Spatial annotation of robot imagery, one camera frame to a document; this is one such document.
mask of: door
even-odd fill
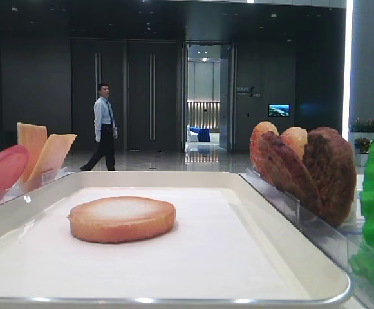
[[[177,150],[177,60],[176,43],[128,43],[128,150]]]
[[[72,128],[77,134],[74,150],[93,150],[95,147],[93,106],[98,99],[97,88],[100,82],[109,85],[109,101],[118,127],[115,149],[122,149],[123,47],[123,43],[119,41],[72,42]]]

